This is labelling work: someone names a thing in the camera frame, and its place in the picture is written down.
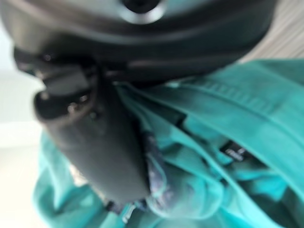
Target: wooden floor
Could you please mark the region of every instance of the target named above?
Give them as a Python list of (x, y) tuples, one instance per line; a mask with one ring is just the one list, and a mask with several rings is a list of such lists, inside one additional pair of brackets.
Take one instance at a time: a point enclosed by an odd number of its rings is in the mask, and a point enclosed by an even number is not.
[(304, 58), (304, 0), (280, 0), (271, 31), (242, 61), (256, 58)]

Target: metal ring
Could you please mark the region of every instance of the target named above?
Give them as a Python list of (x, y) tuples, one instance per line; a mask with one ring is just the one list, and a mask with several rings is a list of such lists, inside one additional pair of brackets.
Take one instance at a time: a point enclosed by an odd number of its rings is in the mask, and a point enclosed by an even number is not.
[(119, 14), (127, 22), (136, 25), (151, 24), (163, 17), (166, 11), (166, 0), (160, 3), (152, 10), (146, 13), (135, 13), (129, 10), (125, 5), (120, 4)]

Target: teal hoodie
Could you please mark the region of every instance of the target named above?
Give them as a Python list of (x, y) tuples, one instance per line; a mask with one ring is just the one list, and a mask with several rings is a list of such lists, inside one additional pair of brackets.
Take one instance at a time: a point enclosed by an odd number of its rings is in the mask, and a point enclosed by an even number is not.
[[(304, 60), (235, 64), (139, 90), (117, 86), (161, 153), (147, 209), (106, 210), (42, 136), (34, 204), (53, 228), (304, 228)], [(238, 145), (237, 161), (223, 150)]]

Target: black label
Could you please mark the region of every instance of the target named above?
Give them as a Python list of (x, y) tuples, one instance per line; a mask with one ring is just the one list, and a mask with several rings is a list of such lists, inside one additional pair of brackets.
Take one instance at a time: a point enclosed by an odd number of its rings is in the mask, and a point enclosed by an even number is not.
[(242, 162), (250, 156), (250, 153), (244, 147), (238, 145), (233, 141), (229, 141), (225, 146), (220, 149), (220, 151), (233, 158), (233, 160), (237, 162)]

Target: teal jacket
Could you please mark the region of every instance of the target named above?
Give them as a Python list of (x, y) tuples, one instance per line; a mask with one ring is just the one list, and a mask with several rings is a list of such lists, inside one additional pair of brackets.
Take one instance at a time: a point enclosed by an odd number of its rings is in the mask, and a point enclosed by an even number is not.
[[(138, 90), (118, 85), (163, 164), (148, 209), (106, 210), (46, 134), (34, 204), (53, 228), (304, 228), (304, 60), (235, 64)], [(248, 151), (236, 161), (222, 150)]]

